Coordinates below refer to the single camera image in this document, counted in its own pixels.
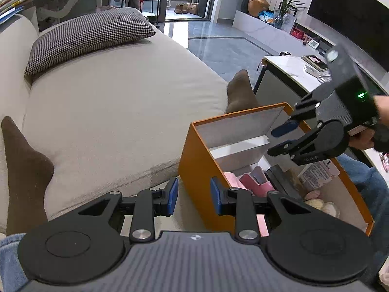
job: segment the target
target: dark vase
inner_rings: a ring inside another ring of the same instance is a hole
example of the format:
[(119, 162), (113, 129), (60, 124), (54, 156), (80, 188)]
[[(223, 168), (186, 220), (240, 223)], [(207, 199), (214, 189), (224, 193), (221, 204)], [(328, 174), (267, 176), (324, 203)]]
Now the dark vase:
[(248, 13), (248, 1), (250, 1), (250, 0), (243, 0), (242, 1), (242, 5), (240, 6), (240, 10), (243, 13)]
[(278, 16), (274, 19), (274, 24), (273, 24), (273, 26), (274, 26), (275, 28), (281, 29), (281, 27), (283, 26), (283, 17), (278, 15)]

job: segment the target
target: sofa backrest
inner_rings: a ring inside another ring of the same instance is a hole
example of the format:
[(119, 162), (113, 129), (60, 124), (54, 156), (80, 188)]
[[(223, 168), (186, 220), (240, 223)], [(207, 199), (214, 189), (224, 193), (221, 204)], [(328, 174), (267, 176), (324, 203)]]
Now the sofa backrest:
[[(30, 94), (29, 82), (24, 78), (32, 44), (38, 34), (32, 23), (22, 15), (15, 15), (0, 25), (0, 122), (10, 116), (19, 129)], [(7, 164), (3, 133), (0, 130), (0, 199), (8, 199)], [(0, 215), (7, 214), (8, 205), (0, 205)]]

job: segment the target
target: brown sock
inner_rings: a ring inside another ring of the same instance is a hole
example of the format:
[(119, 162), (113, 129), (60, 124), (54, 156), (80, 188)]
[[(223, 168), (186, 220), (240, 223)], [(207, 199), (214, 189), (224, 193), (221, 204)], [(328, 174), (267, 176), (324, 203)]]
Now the brown sock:
[(1, 122), (1, 129), (8, 169), (7, 235), (26, 233), (47, 221), (43, 200), (54, 166), (30, 147), (9, 116)]
[(228, 106), (226, 114), (260, 107), (251, 88), (248, 72), (242, 69), (227, 86)]

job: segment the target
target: denim pant leg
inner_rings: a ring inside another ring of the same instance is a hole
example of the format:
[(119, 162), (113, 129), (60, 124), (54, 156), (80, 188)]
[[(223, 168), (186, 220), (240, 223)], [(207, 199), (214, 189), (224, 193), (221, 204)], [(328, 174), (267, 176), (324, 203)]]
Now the denim pant leg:
[(27, 283), (18, 260), (18, 245), (25, 234), (14, 234), (0, 241), (0, 275), (3, 292), (16, 292)]
[(342, 154), (337, 157), (351, 181), (357, 187), (374, 219), (370, 234), (375, 251), (383, 256), (389, 253), (389, 188), (377, 168)]

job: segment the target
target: white marble tabletop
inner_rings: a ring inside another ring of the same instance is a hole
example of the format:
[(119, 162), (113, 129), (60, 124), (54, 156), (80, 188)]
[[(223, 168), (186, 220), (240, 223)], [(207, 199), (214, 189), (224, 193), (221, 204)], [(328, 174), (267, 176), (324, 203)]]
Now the white marble tabletop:
[(321, 82), (317, 78), (305, 72), (304, 66), (310, 66), (310, 64), (301, 57), (265, 56), (264, 58), (291, 77), (291, 79), (297, 82), (307, 92), (312, 92), (321, 85)]
[[(308, 74), (304, 70), (304, 65), (308, 64), (301, 57), (293, 56), (265, 56), (266, 61), (272, 63), (282, 72), (287, 74), (292, 80), (298, 83), (307, 92), (312, 92), (315, 88), (321, 85), (320, 81), (314, 76)], [(369, 161), (378, 169), (389, 185), (389, 173), (384, 170), (381, 163), (381, 158), (373, 148), (363, 151)]]

